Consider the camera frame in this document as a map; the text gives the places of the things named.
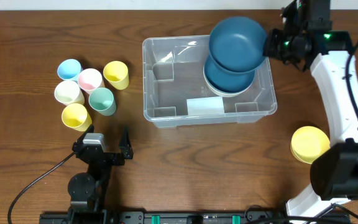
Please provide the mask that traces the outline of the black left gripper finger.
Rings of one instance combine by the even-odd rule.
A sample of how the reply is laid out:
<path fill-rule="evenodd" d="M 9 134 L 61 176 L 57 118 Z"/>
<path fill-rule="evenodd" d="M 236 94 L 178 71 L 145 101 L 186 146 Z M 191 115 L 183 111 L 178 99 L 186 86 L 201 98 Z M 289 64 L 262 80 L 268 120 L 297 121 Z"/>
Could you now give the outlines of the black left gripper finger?
<path fill-rule="evenodd" d="M 86 131 L 84 132 L 84 138 L 86 138 L 86 135 L 89 133 L 94 133 L 94 125 L 91 124 L 88 126 L 88 128 L 86 129 Z"/>
<path fill-rule="evenodd" d="M 125 159 L 133 159 L 134 152 L 129 139 L 128 127 L 125 127 L 122 132 L 122 137 L 119 142 L 119 148 Z"/>

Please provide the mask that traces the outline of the dark blue bowl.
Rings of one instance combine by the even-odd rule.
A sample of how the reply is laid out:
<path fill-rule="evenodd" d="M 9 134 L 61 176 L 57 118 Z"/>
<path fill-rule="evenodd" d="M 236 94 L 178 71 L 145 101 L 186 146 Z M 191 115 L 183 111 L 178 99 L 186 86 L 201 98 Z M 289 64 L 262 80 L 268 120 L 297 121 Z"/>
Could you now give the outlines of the dark blue bowl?
<path fill-rule="evenodd" d="M 240 93 L 248 89 L 254 81 L 255 72 L 243 75 L 231 75 L 221 71 L 208 56 L 204 65 L 206 80 L 218 91 L 223 93 Z"/>
<path fill-rule="evenodd" d="M 216 66 L 235 75 L 251 72 L 265 60 L 267 33 L 256 21 L 242 16 L 220 21 L 209 36 L 209 55 Z"/>

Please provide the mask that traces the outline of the beige bowl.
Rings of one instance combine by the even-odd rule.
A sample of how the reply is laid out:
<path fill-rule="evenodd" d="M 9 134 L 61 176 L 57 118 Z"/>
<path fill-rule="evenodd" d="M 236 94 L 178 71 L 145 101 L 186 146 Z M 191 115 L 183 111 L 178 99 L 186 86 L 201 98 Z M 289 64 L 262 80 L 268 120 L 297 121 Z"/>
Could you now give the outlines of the beige bowl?
<path fill-rule="evenodd" d="M 206 80 L 206 83 L 207 83 L 207 86 L 208 86 L 208 88 L 213 92 L 213 93 L 215 93 L 215 94 L 217 94 L 218 96 L 221 96 L 221 97 L 234 97 L 234 96 L 237 96 L 237 95 L 240 95 L 241 93 L 243 93 L 243 92 L 245 92 L 245 91 L 243 91 L 243 92 L 240 92 L 240 93 L 234 93 L 234 94 L 229 94 L 229 93 L 223 93 L 223 92 L 220 92 L 220 91 L 218 91 L 217 89 L 215 89 L 207 80 Z"/>

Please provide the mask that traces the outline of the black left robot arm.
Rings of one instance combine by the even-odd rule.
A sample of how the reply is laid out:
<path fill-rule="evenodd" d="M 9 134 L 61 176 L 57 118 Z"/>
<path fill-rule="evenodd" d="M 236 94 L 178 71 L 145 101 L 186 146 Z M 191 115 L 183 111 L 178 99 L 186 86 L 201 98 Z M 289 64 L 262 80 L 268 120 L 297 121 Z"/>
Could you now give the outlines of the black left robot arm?
<path fill-rule="evenodd" d="M 94 132 L 90 125 L 73 143 L 72 151 L 77 159 L 88 164 L 86 172 L 74 175 L 68 183 L 70 206 L 76 212 L 100 212 L 113 166 L 123 166 L 133 158 L 128 129 L 124 128 L 119 141 L 120 152 L 108 152 L 104 135 Z"/>

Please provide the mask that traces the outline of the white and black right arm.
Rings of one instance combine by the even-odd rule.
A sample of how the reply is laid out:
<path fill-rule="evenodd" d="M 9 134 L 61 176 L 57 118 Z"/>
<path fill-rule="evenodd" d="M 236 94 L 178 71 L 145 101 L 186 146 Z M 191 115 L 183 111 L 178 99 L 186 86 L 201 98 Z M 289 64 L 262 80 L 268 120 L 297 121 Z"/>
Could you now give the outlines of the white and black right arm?
<path fill-rule="evenodd" d="M 331 142 L 292 141 L 311 164 L 311 182 L 273 223 L 324 223 L 334 208 L 358 199 L 358 79 L 348 32 L 333 30 L 329 1 L 293 1 L 282 29 L 265 32 L 248 17 L 230 17 L 210 35 L 148 38 L 142 45 L 144 115 L 160 128 L 254 123 L 277 110 L 269 61 L 304 62 L 320 90 Z"/>

